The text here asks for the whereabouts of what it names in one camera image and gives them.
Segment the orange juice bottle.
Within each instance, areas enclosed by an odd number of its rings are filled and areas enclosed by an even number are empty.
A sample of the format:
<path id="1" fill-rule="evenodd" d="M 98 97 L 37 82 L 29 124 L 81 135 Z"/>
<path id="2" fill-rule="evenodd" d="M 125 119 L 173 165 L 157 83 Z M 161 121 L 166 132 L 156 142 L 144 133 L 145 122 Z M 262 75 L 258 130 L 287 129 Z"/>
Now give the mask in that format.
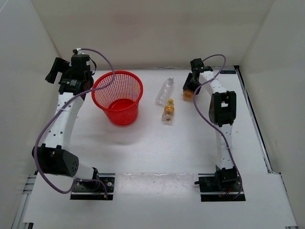
<path id="1" fill-rule="evenodd" d="M 194 97 L 194 92 L 193 92 L 193 91 L 191 91 L 191 90 L 185 90 L 185 91 L 183 92 L 183 99 L 184 99 L 185 101 L 191 101 L 191 100 L 193 100 L 193 97 Z"/>

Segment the clear plastic bottle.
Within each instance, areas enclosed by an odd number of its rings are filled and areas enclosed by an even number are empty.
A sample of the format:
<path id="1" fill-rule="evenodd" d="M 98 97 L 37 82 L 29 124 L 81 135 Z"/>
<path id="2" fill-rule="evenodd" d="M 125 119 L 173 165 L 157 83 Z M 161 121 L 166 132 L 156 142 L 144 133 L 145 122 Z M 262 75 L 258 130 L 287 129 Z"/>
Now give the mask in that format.
<path id="1" fill-rule="evenodd" d="M 157 105 L 166 105 L 168 99 L 170 98 L 172 91 L 174 88 L 174 78 L 168 78 L 162 85 L 161 89 L 159 90 L 155 103 Z"/>

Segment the clear bottle yellow cap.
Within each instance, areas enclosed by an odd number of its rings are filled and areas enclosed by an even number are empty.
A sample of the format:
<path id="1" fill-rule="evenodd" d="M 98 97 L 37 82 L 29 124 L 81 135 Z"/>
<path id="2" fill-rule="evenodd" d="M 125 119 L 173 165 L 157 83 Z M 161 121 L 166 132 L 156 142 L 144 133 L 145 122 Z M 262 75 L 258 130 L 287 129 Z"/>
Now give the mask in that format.
<path id="1" fill-rule="evenodd" d="M 173 117 L 174 117 L 174 100 L 169 99 L 163 110 L 162 121 L 169 124 L 173 121 Z"/>

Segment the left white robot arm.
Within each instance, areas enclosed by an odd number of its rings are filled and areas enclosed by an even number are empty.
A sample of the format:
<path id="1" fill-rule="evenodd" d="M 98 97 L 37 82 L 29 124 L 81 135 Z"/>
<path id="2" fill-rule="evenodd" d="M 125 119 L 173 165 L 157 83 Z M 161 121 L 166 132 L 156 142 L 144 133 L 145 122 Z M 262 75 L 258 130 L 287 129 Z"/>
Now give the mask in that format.
<path id="1" fill-rule="evenodd" d="M 98 170 L 80 163 L 78 157 L 70 152 L 70 140 L 77 114 L 84 102 L 84 91 L 93 86 L 90 57 L 87 54 L 74 54 L 70 61 L 55 58 L 51 71 L 45 80 L 54 83 L 58 73 L 59 96 L 55 116 L 40 133 L 43 141 L 37 140 L 32 156 L 43 179 L 54 190 L 64 193 L 55 187 L 46 175 L 72 177 L 76 183 L 88 191 L 101 187 Z"/>

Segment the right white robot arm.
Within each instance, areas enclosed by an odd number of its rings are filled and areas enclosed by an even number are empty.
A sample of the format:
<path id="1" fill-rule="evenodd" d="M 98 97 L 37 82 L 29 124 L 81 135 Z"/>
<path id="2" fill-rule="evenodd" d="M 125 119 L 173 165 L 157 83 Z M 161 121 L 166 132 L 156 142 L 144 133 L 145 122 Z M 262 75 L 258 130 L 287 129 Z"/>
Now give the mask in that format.
<path id="1" fill-rule="evenodd" d="M 215 129 L 217 143 L 216 172 L 213 177 L 203 177 L 197 182 L 215 192 L 233 189 L 238 171 L 232 159 L 232 127 L 236 118 L 236 93 L 225 89 L 202 59 L 190 61 L 191 72 L 183 85 L 184 100 L 194 100 L 200 89 L 206 86 L 211 96 L 208 118 L 205 121 Z"/>

